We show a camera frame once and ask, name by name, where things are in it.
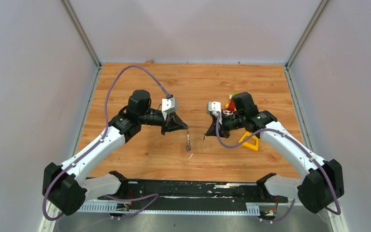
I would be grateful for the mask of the silver keyring with clips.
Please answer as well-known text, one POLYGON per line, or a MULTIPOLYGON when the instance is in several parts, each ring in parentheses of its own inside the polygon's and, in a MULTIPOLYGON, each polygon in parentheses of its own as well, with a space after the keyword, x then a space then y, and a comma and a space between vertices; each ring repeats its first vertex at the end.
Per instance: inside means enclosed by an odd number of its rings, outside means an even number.
POLYGON ((191 141, 190 141, 190 132, 189 128, 186 129, 186 151, 191 151, 191 141))

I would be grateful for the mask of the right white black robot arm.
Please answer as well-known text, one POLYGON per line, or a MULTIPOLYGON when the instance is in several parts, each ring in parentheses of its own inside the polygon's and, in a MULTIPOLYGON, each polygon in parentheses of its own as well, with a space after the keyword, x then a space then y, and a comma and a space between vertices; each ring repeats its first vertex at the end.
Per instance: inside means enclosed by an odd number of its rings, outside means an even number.
POLYGON ((230 113, 222 110, 220 102, 207 103, 207 114, 213 121, 205 136, 216 136, 226 148, 237 148, 256 137, 278 151, 300 175, 299 178, 274 173, 264 176, 257 181, 257 197, 268 202, 275 196, 283 196, 299 200, 312 213, 326 209, 340 215, 338 199, 344 195, 341 164, 312 152, 271 112, 258 110, 250 93, 241 92, 231 99, 236 109, 230 113))

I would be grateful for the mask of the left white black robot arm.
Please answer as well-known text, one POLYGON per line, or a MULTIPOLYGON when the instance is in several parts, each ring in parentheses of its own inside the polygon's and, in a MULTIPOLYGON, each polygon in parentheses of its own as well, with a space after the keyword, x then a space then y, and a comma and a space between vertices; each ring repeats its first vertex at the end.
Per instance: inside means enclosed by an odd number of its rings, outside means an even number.
POLYGON ((43 173, 44 202, 50 202, 64 215, 72 215, 87 201, 113 195, 122 200, 128 195, 126 179, 117 171, 105 176, 88 178, 88 175, 106 157, 125 145, 141 131, 142 125, 158 126, 161 134, 188 130, 188 125, 177 115, 177 101, 173 95, 162 99, 161 109, 151 108, 151 95, 138 89, 128 99, 128 104, 112 119, 105 129, 79 153, 62 162, 48 164, 43 173))

